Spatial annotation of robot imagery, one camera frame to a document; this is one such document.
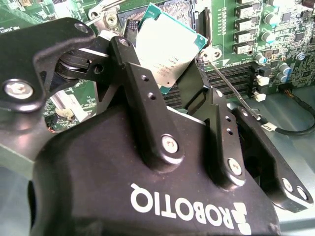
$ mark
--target robotiq logo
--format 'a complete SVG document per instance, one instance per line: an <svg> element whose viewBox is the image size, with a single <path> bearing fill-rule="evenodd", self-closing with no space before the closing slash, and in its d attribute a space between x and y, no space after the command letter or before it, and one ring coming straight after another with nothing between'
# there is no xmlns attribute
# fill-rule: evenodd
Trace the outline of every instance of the robotiq logo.
<svg viewBox="0 0 315 236"><path fill-rule="evenodd" d="M204 207L203 203L201 202L194 202L192 204L185 198L178 198L175 201L174 207L171 205L170 196L168 194L165 194L165 206L162 206L165 210L161 210L159 192L154 192L154 195L152 196L148 190L140 188L135 183L133 183L131 187L133 188L133 192L130 197L131 204L133 208L140 213L147 213L152 210L154 206L155 215L173 219L179 217L185 221L191 221L195 217L200 224L210 223L211 225L217 227L224 224L227 228L234 229L233 221L231 218L232 213L232 216L237 223L239 231L243 235L252 234L250 225L246 223L245 215L247 215L247 211L244 203L234 203L235 209L229 210L220 206L216 207L212 204L208 204ZM146 206L141 206L137 202L137 196L139 194L146 197L148 201ZM182 213L181 205L186 205L186 207L189 209L188 213Z"/></svg>

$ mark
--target motherboard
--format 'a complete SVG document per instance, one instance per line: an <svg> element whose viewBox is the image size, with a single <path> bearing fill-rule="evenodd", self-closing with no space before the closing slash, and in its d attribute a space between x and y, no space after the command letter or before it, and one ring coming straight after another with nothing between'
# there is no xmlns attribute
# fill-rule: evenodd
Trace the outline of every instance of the motherboard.
<svg viewBox="0 0 315 236"><path fill-rule="evenodd" d="M212 63L241 95L256 98L254 93L272 94L281 84L291 83L295 88L315 85L315 13L309 5L303 6L303 1L125 0L115 6L119 27L113 29L123 29L127 19L140 21L152 2L197 33L208 33L208 47L215 52ZM0 0L0 34L62 17L87 22L91 20L89 11L104 2L107 0ZM202 63L210 85L233 98L231 89L209 62ZM92 82L80 82L66 93L74 94L81 107L93 115L96 103ZM167 105L182 108L176 84L163 96ZM53 115L55 109L48 100L44 116ZM54 129L64 130L78 122L75 117L59 118Z"/></svg>

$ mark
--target white connector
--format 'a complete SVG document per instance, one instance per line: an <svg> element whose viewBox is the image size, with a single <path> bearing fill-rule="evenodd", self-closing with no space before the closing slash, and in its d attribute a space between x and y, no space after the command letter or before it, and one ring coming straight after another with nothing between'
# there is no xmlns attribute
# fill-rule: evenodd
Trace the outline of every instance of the white connector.
<svg viewBox="0 0 315 236"><path fill-rule="evenodd" d="M257 101L257 102L262 102L262 101L264 101L264 100L266 100L266 97L267 97L267 95L266 94L264 94L264 93L259 93L259 92L254 92L254 95L255 95L255 100Z"/></svg>
<svg viewBox="0 0 315 236"><path fill-rule="evenodd" d="M257 75L257 82L258 82L258 85L265 86L265 85L269 84L270 78L269 77L262 77L260 75Z"/></svg>

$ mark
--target black cable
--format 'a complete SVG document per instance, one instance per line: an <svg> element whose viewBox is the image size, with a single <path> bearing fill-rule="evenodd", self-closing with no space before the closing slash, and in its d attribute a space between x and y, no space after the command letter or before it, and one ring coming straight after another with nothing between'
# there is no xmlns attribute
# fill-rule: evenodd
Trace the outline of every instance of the black cable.
<svg viewBox="0 0 315 236"><path fill-rule="evenodd" d="M309 113L312 114L312 116L314 117L315 120L315 110L314 108L312 108L309 104L307 104L306 102L302 101L299 97L297 97L296 95L292 94L290 91L286 90L284 92L288 97L292 98L297 104L299 104L304 110L308 111ZM262 124L266 124L268 123L267 119L262 118L260 121ZM284 135L288 135L288 136L302 136L302 135L307 135L307 134L311 134L315 131L315 122L313 124L312 127L306 129L306 130L302 130L302 131L289 131L289 130L285 130L285 129L281 129L279 127L277 127L275 129L275 131L277 133L280 134L284 134Z"/></svg>

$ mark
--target screw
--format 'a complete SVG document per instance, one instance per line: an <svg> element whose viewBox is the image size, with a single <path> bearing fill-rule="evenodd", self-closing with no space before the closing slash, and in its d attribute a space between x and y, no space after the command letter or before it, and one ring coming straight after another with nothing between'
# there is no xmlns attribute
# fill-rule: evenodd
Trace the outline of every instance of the screw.
<svg viewBox="0 0 315 236"><path fill-rule="evenodd" d="M18 99L27 99L33 94L33 88L22 81L8 82L4 87L4 91L9 96Z"/></svg>
<svg viewBox="0 0 315 236"><path fill-rule="evenodd" d="M163 148L169 153L176 153L178 151L177 142L170 136L165 135L162 137L162 145Z"/></svg>
<svg viewBox="0 0 315 236"><path fill-rule="evenodd" d="M242 174L242 168L235 159L229 158L228 166L233 171L233 173L236 174L237 176L240 176Z"/></svg>
<svg viewBox="0 0 315 236"><path fill-rule="evenodd" d="M218 94L219 97L223 97L223 94L219 90L216 90L216 93Z"/></svg>
<svg viewBox="0 0 315 236"><path fill-rule="evenodd" d="M299 54L296 56L296 58L297 58L298 60L304 60L305 57L306 57L305 53L299 53Z"/></svg>
<svg viewBox="0 0 315 236"><path fill-rule="evenodd" d="M292 185L290 184L289 180L287 180L286 178L282 178L282 181L283 181L284 186L287 189L287 191L293 192L293 188L292 188Z"/></svg>
<svg viewBox="0 0 315 236"><path fill-rule="evenodd" d="M108 26L114 27L117 25L118 19L116 14L110 13L106 16L106 22Z"/></svg>
<svg viewBox="0 0 315 236"><path fill-rule="evenodd" d="M302 198L303 198L304 200L307 200L307 199L308 199L307 196L306 196L306 193L304 192L304 190L303 190L302 187L297 186L297 191L299 192L299 194L302 196Z"/></svg>
<svg viewBox="0 0 315 236"><path fill-rule="evenodd" d="M120 39L119 39L119 42L120 42L121 44L123 44L124 46L126 46L126 47L129 47L129 46L130 46L129 43L128 43L128 41L125 40L124 38L120 38Z"/></svg>
<svg viewBox="0 0 315 236"><path fill-rule="evenodd" d="M87 33L88 32L88 29L86 28L86 26L84 24L81 24L81 23L75 23L74 24L74 27L77 28L77 30L83 32L83 33Z"/></svg>

